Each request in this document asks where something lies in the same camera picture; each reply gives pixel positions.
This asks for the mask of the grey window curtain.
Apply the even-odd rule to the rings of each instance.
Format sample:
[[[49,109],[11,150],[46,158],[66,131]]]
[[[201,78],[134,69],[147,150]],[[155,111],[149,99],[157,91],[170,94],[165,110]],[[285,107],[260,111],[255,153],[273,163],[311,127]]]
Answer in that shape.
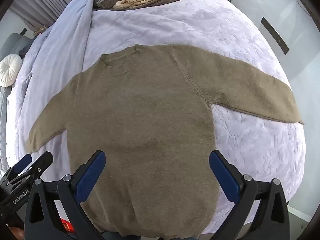
[[[60,17],[71,0],[15,0],[10,9],[35,32],[50,27]]]

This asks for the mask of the olive green knit sweater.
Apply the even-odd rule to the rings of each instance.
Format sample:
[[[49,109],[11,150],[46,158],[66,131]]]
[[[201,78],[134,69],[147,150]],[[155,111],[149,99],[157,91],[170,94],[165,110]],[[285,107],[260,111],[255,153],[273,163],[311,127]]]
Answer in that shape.
[[[46,105],[26,148],[67,133],[75,171],[101,150],[106,166],[83,208],[99,230],[198,237],[219,186],[212,105],[301,122],[288,85],[250,64],[186,45],[135,45],[102,55]]]

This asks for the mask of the black wall strip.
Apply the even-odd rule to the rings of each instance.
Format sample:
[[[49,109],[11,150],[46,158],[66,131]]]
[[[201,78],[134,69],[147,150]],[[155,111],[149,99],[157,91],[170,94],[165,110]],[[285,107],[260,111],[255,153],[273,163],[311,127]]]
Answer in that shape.
[[[281,48],[282,52],[286,55],[290,51],[290,49],[287,46],[287,44],[285,43],[285,41],[282,39],[282,37],[279,35],[279,33],[276,31],[276,29],[274,29],[274,27],[264,17],[261,19],[260,23],[270,33],[270,35],[276,41],[278,46]]]

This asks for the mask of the grey quilted headboard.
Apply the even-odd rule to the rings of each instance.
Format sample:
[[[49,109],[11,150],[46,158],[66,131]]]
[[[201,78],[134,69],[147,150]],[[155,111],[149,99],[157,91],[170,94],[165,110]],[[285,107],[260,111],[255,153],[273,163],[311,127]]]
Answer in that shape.
[[[26,47],[32,39],[22,36],[18,33],[12,33],[4,42],[0,49],[0,61],[10,54],[19,54],[19,52]]]

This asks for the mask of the smooth lavender duvet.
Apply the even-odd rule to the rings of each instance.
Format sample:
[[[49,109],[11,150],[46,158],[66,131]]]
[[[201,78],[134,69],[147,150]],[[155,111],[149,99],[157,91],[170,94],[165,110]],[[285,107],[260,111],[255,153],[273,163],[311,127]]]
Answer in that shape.
[[[26,154],[25,140],[50,99],[82,71],[93,1],[72,0],[23,59],[7,97],[5,153],[9,166]]]

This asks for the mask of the round white pleated cushion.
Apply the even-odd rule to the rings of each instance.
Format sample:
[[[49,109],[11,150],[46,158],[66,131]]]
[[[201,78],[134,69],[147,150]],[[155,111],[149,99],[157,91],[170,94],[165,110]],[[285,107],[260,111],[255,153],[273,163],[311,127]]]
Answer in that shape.
[[[22,66],[22,59],[17,54],[10,54],[0,62],[0,85],[10,87],[14,84]]]

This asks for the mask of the lavender embossed bed blanket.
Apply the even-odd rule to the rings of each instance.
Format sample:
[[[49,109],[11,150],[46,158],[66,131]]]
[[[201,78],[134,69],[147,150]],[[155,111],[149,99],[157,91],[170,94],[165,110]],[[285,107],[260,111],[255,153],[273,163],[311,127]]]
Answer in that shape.
[[[197,47],[244,61],[291,89],[263,35],[246,15],[226,0],[181,0],[129,11],[92,10],[84,64],[78,74],[88,70],[102,55],[135,45],[170,44]],[[286,199],[291,199],[304,173],[306,150],[302,121],[268,120],[218,104],[212,105],[212,114],[215,149],[241,172],[257,180],[278,178]],[[50,151],[55,157],[44,180],[60,179],[74,172],[69,165],[66,132],[59,133],[36,152],[27,151],[27,139],[26,153],[36,157]],[[201,234],[215,232],[231,208],[232,204],[219,187],[214,216]]]

